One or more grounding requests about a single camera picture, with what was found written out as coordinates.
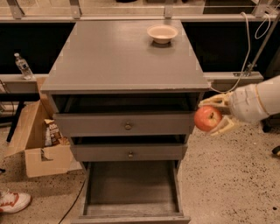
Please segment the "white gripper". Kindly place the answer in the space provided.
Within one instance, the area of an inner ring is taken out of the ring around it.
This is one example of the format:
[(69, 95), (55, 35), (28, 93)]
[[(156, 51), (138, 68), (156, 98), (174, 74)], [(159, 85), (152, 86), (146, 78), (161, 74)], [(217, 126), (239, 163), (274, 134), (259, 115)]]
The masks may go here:
[(232, 93), (217, 94), (202, 100), (199, 107), (212, 106), (224, 115), (218, 125), (209, 132), (210, 136), (228, 133), (239, 128), (242, 122), (254, 123), (269, 116), (261, 105), (256, 84), (238, 87)]

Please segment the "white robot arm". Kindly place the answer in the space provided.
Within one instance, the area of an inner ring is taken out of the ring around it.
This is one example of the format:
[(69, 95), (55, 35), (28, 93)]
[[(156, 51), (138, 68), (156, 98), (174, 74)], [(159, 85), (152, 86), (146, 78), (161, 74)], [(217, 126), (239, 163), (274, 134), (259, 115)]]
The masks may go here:
[(280, 113), (280, 76), (238, 87), (202, 100), (194, 115), (195, 126), (218, 136)]

